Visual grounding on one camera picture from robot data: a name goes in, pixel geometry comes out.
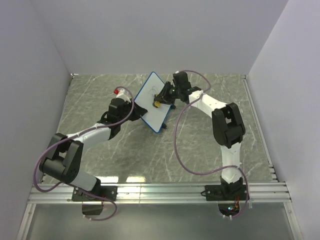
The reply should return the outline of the yellow bone-shaped eraser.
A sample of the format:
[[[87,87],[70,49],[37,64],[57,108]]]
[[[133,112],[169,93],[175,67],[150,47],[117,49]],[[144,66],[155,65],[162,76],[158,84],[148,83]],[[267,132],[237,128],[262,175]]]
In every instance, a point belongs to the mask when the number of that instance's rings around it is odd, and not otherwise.
[[[161,107],[161,103],[159,101],[153,101],[152,105],[155,107],[155,108],[160,108]]]

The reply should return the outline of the blue framed whiteboard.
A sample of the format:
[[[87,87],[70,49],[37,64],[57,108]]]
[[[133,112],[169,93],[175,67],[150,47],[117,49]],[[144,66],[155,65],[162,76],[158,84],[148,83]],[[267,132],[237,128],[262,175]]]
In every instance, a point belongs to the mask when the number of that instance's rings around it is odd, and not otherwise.
[[[147,113],[141,119],[155,133],[159,133],[162,130],[171,109],[170,105],[157,103],[154,100],[164,86],[165,82],[153,71],[149,74],[134,98],[134,102],[137,105],[147,110]]]

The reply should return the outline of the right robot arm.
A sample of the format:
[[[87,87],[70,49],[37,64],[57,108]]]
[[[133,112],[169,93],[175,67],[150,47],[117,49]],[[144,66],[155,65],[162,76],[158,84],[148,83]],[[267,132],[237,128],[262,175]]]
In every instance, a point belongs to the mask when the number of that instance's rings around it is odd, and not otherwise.
[[[240,169],[240,148],[246,129],[238,105],[221,102],[196,86],[181,88],[166,82],[161,92],[153,97],[153,106],[173,105],[177,99],[186,103],[179,119],[188,107],[211,117],[213,136],[220,145],[222,157],[220,193],[224,199],[232,200],[243,187],[245,178]]]

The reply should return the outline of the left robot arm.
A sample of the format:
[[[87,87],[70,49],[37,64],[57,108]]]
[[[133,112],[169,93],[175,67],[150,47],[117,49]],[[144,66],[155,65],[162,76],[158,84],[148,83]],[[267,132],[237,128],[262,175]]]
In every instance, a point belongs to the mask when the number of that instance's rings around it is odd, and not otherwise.
[[[38,169],[58,180],[59,184],[82,190],[89,201],[102,199],[105,195],[101,180],[80,171],[83,153],[98,143],[114,138],[120,132],[122,123],[139,120],[147,112],[147,109],[130,101],[111,103],[108,111],[92,127],[70,135],[56,133],[41,155]]]

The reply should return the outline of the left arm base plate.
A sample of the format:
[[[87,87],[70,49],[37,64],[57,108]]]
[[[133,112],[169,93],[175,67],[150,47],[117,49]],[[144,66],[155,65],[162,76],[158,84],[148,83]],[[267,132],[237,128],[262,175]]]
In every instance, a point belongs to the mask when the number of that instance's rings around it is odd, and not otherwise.
[[[118,187],[115,185],[102,185],[97,190],[90,191],[91,195],[98,196],[100,198],[115,201],[117,198]],[[71,200],[73,202],[97,202],[102,201],[100,198],[93,197],[84,193],[78,188],[74,188]]]

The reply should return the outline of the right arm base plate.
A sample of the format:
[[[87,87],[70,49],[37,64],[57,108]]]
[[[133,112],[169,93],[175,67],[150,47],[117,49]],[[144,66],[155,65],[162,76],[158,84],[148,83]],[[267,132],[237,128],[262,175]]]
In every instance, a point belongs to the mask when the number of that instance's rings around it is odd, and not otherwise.
[[[200,195],[205,197],[206,201],[245,201],[250,199],[247,197],[247,189],[244,184],[205,185]]]

